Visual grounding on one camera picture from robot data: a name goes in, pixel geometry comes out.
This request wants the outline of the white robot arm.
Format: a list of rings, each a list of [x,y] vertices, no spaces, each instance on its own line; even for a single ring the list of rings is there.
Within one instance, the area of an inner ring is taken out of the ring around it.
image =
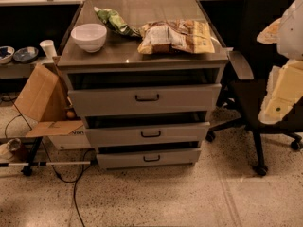
[[[276,62],[268,76],[266,96],[258,119],[275,124],[303,97],[303,0],[294,0],[282,16],[257,36],[262,44],[275,44],[285,59]]]

